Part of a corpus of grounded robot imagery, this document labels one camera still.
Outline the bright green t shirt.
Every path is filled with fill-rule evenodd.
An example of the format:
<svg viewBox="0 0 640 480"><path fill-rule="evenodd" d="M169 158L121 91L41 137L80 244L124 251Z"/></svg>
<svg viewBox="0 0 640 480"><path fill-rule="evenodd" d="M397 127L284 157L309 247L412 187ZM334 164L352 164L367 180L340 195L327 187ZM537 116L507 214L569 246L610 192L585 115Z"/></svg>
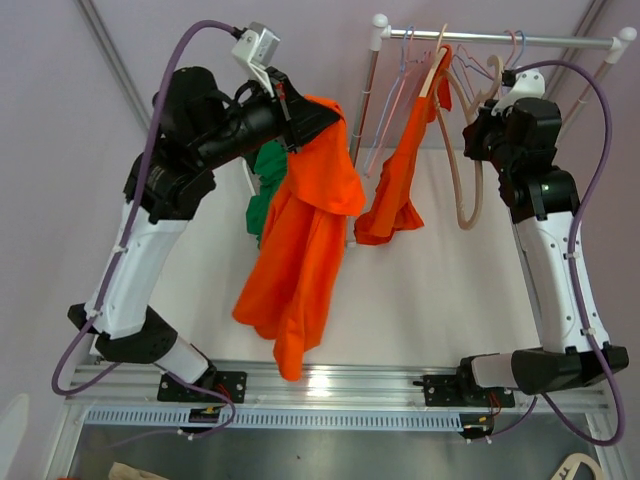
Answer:
<svg viewBox="0 0 640 480"><path fill-rule="evenodd" d="M246 209L246 230L261 244L271 201L287 173L287 152L279 142L270 141L259 149L253 173L258 176L259 188Z"/></svg>

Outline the blue wire hanger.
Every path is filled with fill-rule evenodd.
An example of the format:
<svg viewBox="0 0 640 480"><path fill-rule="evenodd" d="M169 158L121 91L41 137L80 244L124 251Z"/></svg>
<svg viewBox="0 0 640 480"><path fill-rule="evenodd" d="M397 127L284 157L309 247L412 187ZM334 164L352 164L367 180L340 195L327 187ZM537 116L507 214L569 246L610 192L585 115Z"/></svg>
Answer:
<svg viewBox="0 0 640 480"><path fill-rule="evenodd" d="M519 45L519 49L510 61L509 66L512 68L514 68L518 64L527 47L527 36L524 31L516 30L514 32L514 38L516 39L516 43Z"/></svg>

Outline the orange t shirt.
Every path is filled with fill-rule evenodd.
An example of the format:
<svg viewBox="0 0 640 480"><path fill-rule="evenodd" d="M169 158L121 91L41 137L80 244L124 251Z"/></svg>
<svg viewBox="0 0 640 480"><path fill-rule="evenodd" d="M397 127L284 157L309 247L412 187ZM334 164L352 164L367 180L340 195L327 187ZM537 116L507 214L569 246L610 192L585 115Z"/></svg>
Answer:
<svg viewBox="0 0 640 480"><path fill-rule="evenodd" d="M446 55L427 97L419 98L419 93L416 96L399 143L382 165L372 206L355 220L354 236L358 244L387 244L398 232L417 230L424 226L411 201L410 191L418 150L428 125L436 118L435 100L440 100L447 110L452 108L450 87L447 83L435 86L439 76L449 68L452 59L451 47L442 47L446 50Z"/></svg>
<svg viewBox="0 0 640 480"><path fill-rule="evenodd" d="M290 382L301 378L304 354L322 341L347 223L366 203L340 105L321 97L314 101L339 118L289 155L287 174L269 206L259 256L232 311L238 323L272 341L279 373Z"/></svg>

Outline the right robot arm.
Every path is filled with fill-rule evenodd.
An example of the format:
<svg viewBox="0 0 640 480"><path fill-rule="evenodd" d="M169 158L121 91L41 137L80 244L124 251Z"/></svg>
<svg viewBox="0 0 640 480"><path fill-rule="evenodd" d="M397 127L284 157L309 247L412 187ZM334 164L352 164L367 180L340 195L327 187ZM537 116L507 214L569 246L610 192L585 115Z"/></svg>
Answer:
<svg viewBox="0 0 640 480"><path fill-rule="evenodd" d="M580 200L573 176L553 163L561 126L555 103L525 97L505 109L486 101L463 131L465 156L498 174L540 339L535 348L463 359L467 372L455 392L466 404L494 387L528 395L587 387L629 365L626 348L613 345L602 325L579 238L570 233Z"/></svg>

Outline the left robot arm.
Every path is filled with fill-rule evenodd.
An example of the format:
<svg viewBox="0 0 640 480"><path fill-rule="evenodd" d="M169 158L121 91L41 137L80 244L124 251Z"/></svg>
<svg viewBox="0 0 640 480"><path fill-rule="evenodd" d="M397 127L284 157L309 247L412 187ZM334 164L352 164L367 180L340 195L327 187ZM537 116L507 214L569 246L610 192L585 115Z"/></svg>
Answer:
<svg viewBox="0 0 640 480"><path fill-rule="evenodd" d="M155 364L194 401L213 394L216 368L149 305L171 249L215 189L215 169L253 159L272 140L298 152L340 119L335 108L299 94L279 70L268 68L267 78L273 94L249 81L239 89L250 94L241 101L221 92L203 67L171 74L167 92L153 99L159 125L151 152L136 159L124 187L120 238L104 283L68 310L78 329L95 335L106 360Z"/></svg>

